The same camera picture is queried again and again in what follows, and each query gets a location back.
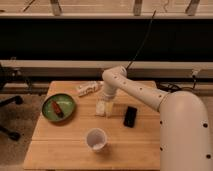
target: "chair wheel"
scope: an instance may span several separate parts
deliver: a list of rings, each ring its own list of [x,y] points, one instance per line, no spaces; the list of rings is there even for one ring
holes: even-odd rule
[[[17,132],[10,132],[9,138],[13,141],[18,141],[20,139],[21,135]]]
[[[15,102],[17,105],[22,104],[23,103],[23,99],[20,96],[16,96],[15,97]]]

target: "white object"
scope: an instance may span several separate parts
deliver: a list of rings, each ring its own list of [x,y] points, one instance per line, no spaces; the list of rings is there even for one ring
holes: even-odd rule
[[[100,152],[107,144],[107,135],[100,128],[92,128],[86,135],[86,143],[94,152]]]
[[[85,96],[89,93],[98,91],[101,87],[101,84],[97,81],[88,81],[84,84],[81,84],[76,87],[76,90],[78,92],[78,96]]]
[[[196,95],[139,84],[122,66],[104,71],[103,80],[103,99],[113,99],[120,88],[160,112],[161,171],[213,170],[207,111]]]
[[[105,103],[105,114],[106,114],[106,117],[110,117],[113,114],[112,113],[113,105],[114,105],[113,100],[110,100],[110,101]]]
[[[105,116],[105,101],[98,100],[96,104],[96,115]]]

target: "sausage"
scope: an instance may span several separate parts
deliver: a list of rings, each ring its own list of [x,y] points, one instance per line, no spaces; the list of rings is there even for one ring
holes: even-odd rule
[[[55,114],[59,117],[59,118],[63,118],[64,116],[64,113],[63,111],[61,110],[60,106],[56,103],[56,101],[52,101],[52,108],[55,112]]]

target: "green plate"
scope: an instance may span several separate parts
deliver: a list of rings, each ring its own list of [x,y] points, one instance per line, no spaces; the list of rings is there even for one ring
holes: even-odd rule
[[[52,108],[52,101],[55,101],[61,108],[64,116],[60,118]],[[75,109],[73,98],[67,94],[55,94],[49,97],[42,106],[42,114],[45,118],[52,122],[59,122],[68,118]]]

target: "smartphone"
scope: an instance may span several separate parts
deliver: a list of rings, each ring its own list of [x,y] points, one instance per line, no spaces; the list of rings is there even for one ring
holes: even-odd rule
[[[135,125],[135,118],[137,114],[137,109],[131,106],[128,106],[125,117],[124,117],[124,126],[133,128]]]

